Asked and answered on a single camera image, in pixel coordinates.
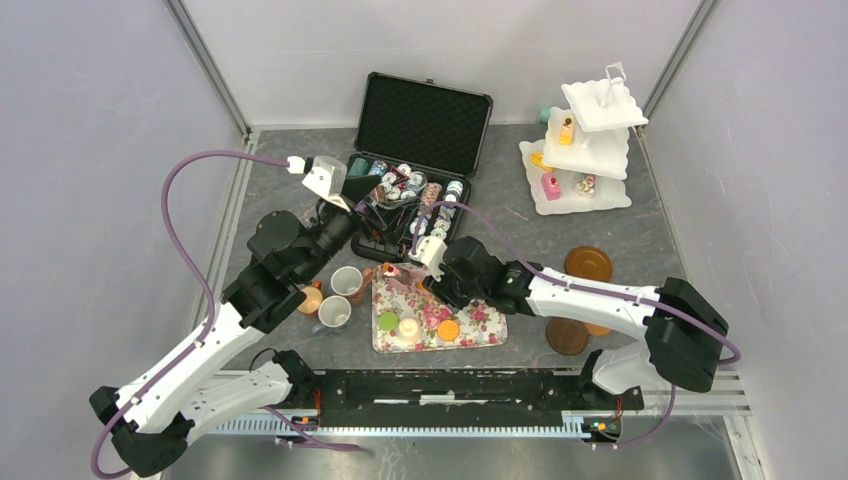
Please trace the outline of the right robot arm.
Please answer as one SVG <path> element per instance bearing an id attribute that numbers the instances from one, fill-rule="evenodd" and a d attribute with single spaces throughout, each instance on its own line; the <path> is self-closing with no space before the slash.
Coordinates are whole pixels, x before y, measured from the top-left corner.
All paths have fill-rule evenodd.
<path id="1" fill-rule="evenodd" d="M 410 257 L 426 273 L 424 287 L 455 310 L 482 302 L 504 315 L 566 318 L 630 337 L 631 344 L 585 364 L 577 392 L 591 408 L 662 382 L 707 393 L 729 347 L 726 320 L 679 278 L 659 287 L 580 279 L 526 260 L 502 262 L 473 237 L 447 243 L 427 236 Z"/>

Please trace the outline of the sprinkled strawberry cake slice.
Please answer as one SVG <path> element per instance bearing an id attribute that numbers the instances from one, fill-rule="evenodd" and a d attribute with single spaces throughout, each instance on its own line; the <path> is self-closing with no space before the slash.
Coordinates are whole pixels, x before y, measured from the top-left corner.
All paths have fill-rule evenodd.
<path id="1" fill-rule="evenodd" d="M 585 175 L 582 180 L 573 187 L 574 192 L 583 198 L 592 198 L 595 195 L 596 176 Z"/>

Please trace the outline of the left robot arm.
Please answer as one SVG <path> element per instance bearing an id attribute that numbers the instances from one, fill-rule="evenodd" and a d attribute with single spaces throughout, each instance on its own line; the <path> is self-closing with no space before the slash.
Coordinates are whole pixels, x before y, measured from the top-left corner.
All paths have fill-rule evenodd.
<path id="1" fill-rule="evenodd" d="M 305 186 L 319 197 L 317 215 L 304 224 L 286 210 L 266 214 L 247 242 L 251 258 L 207 318 L 136 380 L 102 386 L 89 403 L 103 423 L 92 452 L 93 473 L 109 478 L 99 454 L 110 441 L 126 473 L 158 474 L 215 427 L 253 410 L 314 397 L 315 375 L 294 351 L 275 354 L 258 369 L 217 389 L 204 384 L 238 353 L 273 332 L 306 300 L 304 288 L 360 232 L 375 232 L 366 200 L 375 175 L 342 177 L 310 171 Z"/>

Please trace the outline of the pink strawberry cake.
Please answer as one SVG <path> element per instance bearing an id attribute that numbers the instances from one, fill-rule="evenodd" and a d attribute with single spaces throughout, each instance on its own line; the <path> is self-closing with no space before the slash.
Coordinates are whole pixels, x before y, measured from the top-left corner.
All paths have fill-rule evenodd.
<path id="1" fill-rule="evenodd" d="M 553 172 L 546 172 L 542 175 L 541 186 L 547 201 L 555 201 L 561 198 L 560 184 Z"/>

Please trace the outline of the chocolate cake slice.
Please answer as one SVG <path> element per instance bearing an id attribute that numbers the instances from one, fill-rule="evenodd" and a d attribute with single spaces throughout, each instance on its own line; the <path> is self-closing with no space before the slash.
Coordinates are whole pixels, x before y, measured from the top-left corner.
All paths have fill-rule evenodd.
<path id="1" fill-rule="evenodd" d="M 385 262 L 379 267 L 380 277 L 392 285 L 405 285 L 407 272 L 398 266 Z"/>

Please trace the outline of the green round macaron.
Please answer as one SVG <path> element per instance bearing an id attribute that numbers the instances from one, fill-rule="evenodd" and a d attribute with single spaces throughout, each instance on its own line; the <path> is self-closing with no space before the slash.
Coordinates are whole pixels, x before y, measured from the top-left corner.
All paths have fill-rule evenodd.
<path id="1" fill-rule="evenodd" d="M 377 324 L 381 331 L 394 331 L 400 322 L 399 316 L 393 311 L 386 311 L 378 315 Z"/>

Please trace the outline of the yellow kiwi cake slice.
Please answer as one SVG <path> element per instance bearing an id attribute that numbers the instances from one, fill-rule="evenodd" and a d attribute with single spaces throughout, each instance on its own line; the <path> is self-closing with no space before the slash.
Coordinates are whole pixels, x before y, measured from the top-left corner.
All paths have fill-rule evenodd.
<path id="1" fill-rule="evenodd" d="M 547 173 L 552 173 L 554 171 L 553 167 L 547 165 L 544 162 L 544 156 L 543 156 L 542 152 L 532 153 L 529 157 L 529 160 L 532 164 L 534 164 L 535 166 L 537 166 L 538 168 L 542 169 L 543 171 L 545 171 Z"/>

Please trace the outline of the yellow cake with green fruit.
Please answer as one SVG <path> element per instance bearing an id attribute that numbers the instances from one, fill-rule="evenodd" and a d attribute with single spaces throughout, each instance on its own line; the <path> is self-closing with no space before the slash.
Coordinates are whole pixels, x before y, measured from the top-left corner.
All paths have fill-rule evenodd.
<path id="1" fill-rule="evenodd" d="M 571 146 L 575 133 L 575 121 L 571 116 L 566 116 L 562 122 L 558 143 L 562 146 Z"/>

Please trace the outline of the yellow round biscuit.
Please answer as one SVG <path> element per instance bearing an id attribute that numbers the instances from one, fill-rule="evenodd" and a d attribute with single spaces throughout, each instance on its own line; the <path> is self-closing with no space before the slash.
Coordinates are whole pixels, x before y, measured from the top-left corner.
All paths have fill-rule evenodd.
<path id="1" fill-rule="evenodd" d="M 453 342 L 460 335 L 459 324 L 454 320 L 443 320 L 437 327 L 437 335 L 444 342 Z"/>

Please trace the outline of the cream round pudding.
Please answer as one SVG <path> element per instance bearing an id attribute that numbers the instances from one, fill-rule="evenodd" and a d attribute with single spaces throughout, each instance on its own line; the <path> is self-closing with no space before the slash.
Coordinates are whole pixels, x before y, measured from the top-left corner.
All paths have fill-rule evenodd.
<path id="1" fill-rule="evenodd" d="M 403 318 L 396 328 L 396 336 L 407 343 L 416 343 L 422 335 L 422 325 L 415 318 Z"/>

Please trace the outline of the pink-handled metal tongs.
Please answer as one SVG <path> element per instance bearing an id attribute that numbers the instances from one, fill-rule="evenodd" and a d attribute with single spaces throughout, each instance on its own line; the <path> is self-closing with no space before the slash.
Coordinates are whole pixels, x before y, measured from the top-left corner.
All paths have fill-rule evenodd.
<path id="1" fill-rule="evenodd" d="M 425 279 L 428 277 L 428 271 L 426 269 L 420 268 L 411 264 L 394 264 L 399 268 L 405 270 L 407 272 L 407 278 L 405 285 L 392 285 L 393 289 L 399 292 L 427 292 L 428 289 L 424 285 Z"/>

